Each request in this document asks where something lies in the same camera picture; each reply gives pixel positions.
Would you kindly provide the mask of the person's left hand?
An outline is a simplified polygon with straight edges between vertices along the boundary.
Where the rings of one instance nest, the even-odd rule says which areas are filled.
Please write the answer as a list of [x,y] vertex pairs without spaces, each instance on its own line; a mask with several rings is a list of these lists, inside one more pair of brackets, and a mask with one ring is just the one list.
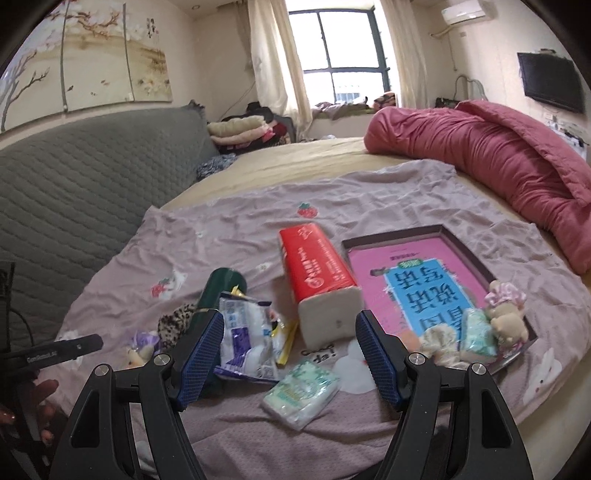
[[25,410],[34,413],[41,441],[46,446],[51,446],[55,435],[49,425],[57,412],[54,404],[48,401],[57,390],[59,382],[55,379],[44,380],[34,384],[29,390],[29,399]]

